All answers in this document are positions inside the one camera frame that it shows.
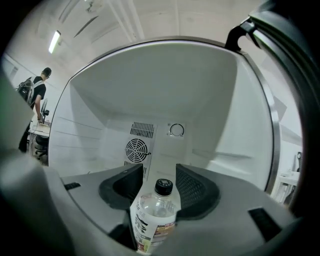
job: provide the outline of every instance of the desk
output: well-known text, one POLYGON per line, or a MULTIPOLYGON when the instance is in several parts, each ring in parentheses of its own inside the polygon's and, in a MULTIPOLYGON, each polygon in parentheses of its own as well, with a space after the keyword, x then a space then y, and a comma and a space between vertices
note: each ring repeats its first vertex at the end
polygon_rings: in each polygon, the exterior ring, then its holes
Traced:
POLYGON ((31 155, 33 155, 33 148, 32 145, 34 143, 34 139, 36 135, 40 135, 43 137, 49 137, 50 135, 50 127, 43 124, 43 123, 39 123, 37 122, 35 125, 31 123, 30 125, 30 129, 29 129, 29 152, 31 155))

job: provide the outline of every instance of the fan grille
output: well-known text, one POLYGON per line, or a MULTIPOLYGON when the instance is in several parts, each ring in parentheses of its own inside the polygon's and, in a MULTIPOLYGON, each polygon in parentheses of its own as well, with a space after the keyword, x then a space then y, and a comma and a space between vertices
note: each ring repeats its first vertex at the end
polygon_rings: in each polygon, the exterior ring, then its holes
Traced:
POLYGON ((143 140, 134 138, 126 145, 125 153, 131 162, 141 163, 147 157, 148 148, 143 140))

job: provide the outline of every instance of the plastic water bottle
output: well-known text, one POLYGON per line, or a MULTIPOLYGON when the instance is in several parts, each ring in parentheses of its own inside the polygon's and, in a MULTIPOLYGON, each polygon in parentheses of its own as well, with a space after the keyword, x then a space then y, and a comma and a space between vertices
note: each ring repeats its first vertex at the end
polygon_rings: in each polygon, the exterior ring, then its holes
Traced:
POLYGON ((171 201, 172 181, 161 178, 152 193, 136 204, 134 237, 139 253, 152 253, 175 228, 177 206, 171 201))

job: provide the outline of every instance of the office chair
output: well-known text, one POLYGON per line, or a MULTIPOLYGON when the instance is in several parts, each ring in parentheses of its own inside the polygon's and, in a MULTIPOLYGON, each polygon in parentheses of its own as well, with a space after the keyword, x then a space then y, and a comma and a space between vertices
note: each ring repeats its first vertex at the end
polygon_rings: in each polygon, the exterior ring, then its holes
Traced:
POLYGON ((35 142, 37 143, 37 145, 35 146, 35 149, 36 149, 35 154, 38 155, 38 153, 41 153, 38 156, 38 160, 39 160, 42 156, 48 155, 49 138, 37 135, 35 137, 35 142))

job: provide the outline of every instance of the black t-shirt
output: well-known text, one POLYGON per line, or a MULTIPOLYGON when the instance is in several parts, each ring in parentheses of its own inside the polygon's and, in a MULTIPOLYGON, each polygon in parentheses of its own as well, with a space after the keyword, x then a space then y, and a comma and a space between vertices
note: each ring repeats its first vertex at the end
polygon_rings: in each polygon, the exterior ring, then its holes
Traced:
MULTIPOLYGON (((34 78, 34 80, 33 80, 33 84, 35 84, 35 83, 37 83, 37 82, 39 82, 39 81, 43 81, 42 77, 41 77, 41 76, 36 76, 36 77, 34 78)), ((38 85, 37 87, 34 88, 33 97, 32 97, 32 101, 31 101, 32 104, 30 105, 30 107, 31 107, 32 109, 34 109, 35 100, 36 100, 36 98, 37 98, 38 95, 41 96, 41 100, 44 99, 45 94, 46 94, 46 90, 47 90, 47 89, 46 89, 46 86, 45 86, 44 83, 43 83, 43 84, 40 84, 40 85, 38 85)))

